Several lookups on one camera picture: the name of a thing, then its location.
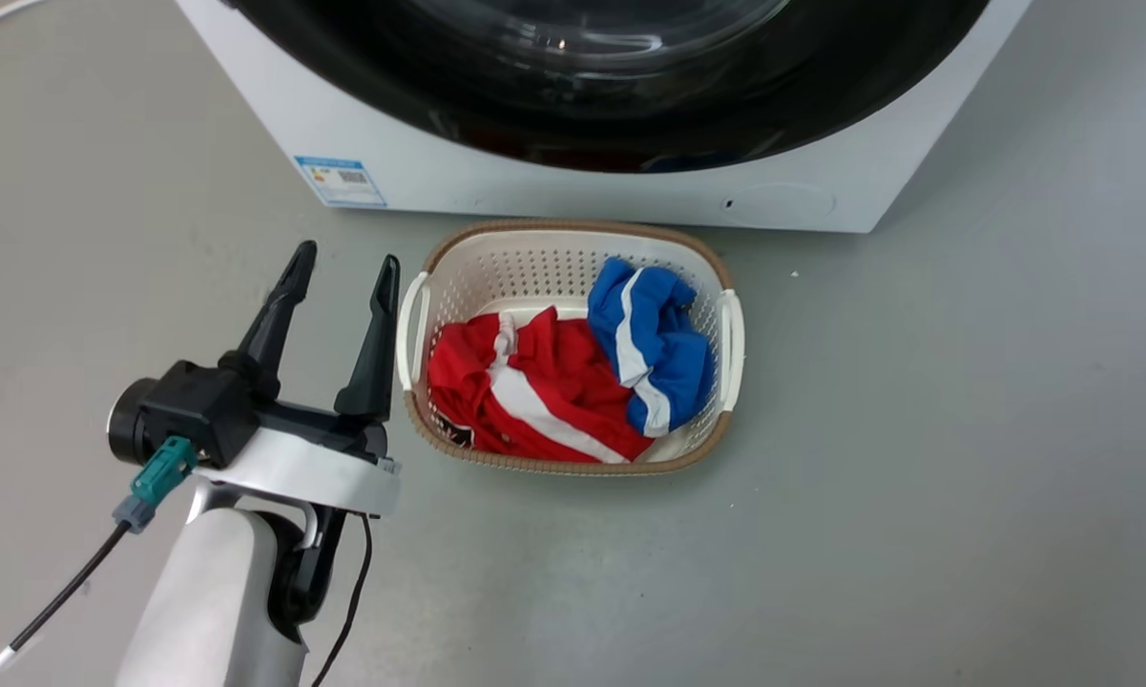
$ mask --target clothing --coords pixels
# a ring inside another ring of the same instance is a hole
[[[633,396],[584,319],[543,310],[524,327],[487,314],[441,329],[429,396],[482,452],[570,462],[625,463],[652,444],[628,423]]]
[[[704,409],[713,388],[712,343],[688,312],[693,288],[666,268],[633,270],[607,258],[590,290],[590,327],[622,387],[636,390],[630,424],[664,436]]]

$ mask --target blue and white sticker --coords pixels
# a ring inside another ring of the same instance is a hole
[[[356,161],[332,157],[297,157],[301,173],[311,180],[314,192],[328,205],[337,208],[386,208],[364,165]]]

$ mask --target washing machine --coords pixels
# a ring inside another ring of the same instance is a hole
[[[1030,0],[179,0],[330,208],[869,232]]]

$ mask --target blue clothing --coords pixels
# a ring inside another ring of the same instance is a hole
[[[590,290],[590,329],[619,383],[636,391],[628,421],[642,435],[686,424],[712,391],[712,344],[688,314],[694,299],[673,271],[633,270],[619,258],[607,258]]]

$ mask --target black cable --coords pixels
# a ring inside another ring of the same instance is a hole
[[[24,645],[31,640],[31,637],[34,635],[37,631],[41,630],[42,626],[46,625],[46,622],[50,620],[54,612],[60,609],[60,606],[65,603],[68,596],[71,596],[72,593],[79,590],[81,584],[85,584],[85,579],[88,579],[88,576],[93,575],[93,572],[97,570],[97,565],[102,565],[102,561],[105,560],[105,556],[110,555],[110,552],[113,551],[115,544],[118,544],[118,540],[123,539],[124,534],[127,534],[129,526],[131,525],[127,522],[120,522],[118,525],[115,525],[115,531],[107,537],[105,544],[102,544],[102,547],[97,548],[97,553],[94,554],[94,557],[88,559],[88,563],[80,569],[77,577],[73,577],[71,581],[68,583],[68,586],[63,587],[63,592],[60,592],[56,598],[50,600],[49,604],[46,604],[42,612],[37,615],[34,620],[25,626],[25,630],[22,630],[22,633],[17,635],[17,639],[11,640],[8,645],[11,650],[17,651],[19,648],[24,647]]]
[[[356,606],[360,604],[360,592],[364,588],[364,577],[368,577],[368,562],[374,556],[374,536],[368,531],[368,516],[364,514],[358,514],[360,521],[364,524],[364,562],[360,564],[360,575],[356,577],[356,584],[351,588],[351,600],[347,601],[347,617],[345,618],[345,625],[343,630],[339,631],[339,637],[336,639],[336,643],[331,645],[331,653],[328,654],[328,662],[322,664],[322,670],[319,671],[319,676],[314,678],[314,687],[322,685],[322,680],[328,676],[328,671],[336,662],[336,656],[339,656],[339,649],[343,649],[343,643],[347,640],[347,633],[351,633],[351,623],[356,618]]]

